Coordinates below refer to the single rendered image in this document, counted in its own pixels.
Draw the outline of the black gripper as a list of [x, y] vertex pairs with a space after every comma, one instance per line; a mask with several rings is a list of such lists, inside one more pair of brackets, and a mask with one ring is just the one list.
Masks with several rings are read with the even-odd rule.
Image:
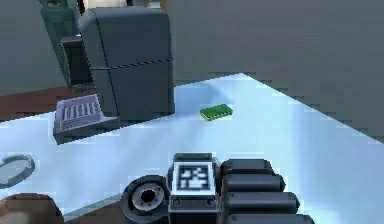
[[120, 199], [121, 224], [168, 224], [166, 178], [146, 175], [132, 181]]

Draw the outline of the green sponge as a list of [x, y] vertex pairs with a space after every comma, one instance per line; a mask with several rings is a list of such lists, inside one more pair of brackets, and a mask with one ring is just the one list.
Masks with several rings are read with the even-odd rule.
[[218, 118], [231, 115], [232, 113], [233, 109], [227, 104], [215, 105], [200, 111], [200, 115], [207, 121], [216, 120]]

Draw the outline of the brown round bowl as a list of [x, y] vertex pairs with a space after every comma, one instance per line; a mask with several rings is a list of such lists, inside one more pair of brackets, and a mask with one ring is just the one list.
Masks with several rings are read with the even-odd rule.
[[64, 218], [50, 196], [19, 193], [0, 200], [0, 224], [64, 224]]

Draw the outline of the dark grey coffee machine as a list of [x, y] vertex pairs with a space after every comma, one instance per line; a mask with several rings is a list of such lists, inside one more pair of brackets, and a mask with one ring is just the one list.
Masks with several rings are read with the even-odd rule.
[[97, 7], [78, 20], [96, 93], [57, 103], [57, 143], [175, 112], [170, 21], [142, 6]]

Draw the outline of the grey round plate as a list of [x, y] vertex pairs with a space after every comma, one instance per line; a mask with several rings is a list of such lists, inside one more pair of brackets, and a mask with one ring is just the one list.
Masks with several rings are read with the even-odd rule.
[[15, 154], [0, 160], [0, 189], [13, 187], [27, 179], [35, 170], [30, 155]]

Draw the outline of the black box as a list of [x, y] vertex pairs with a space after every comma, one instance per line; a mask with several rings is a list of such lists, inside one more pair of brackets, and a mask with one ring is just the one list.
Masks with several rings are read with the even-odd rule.
[[82, 37], [79, 35], [63, 37], [61, 40], [62, 51], [68, 69], [68, 85], [84, 85], [92, 82], [92, 76]]

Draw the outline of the dark green chair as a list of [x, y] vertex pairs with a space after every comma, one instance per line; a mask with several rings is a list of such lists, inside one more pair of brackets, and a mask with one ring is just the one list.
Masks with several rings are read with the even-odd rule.
[[68, 88], [73, 91], [83, 91], [87, 84], [68, 85], [68, 69], [65, 63], [65, 56], [61, 47], [63, 37], [80, 35], [77, 20], [80, 17], [80, 10], [77, 0], [39, 0], [42, 9], [40, 10], [46, 30], [48, 32], [53, 50], [59, 63], [61, 73]]

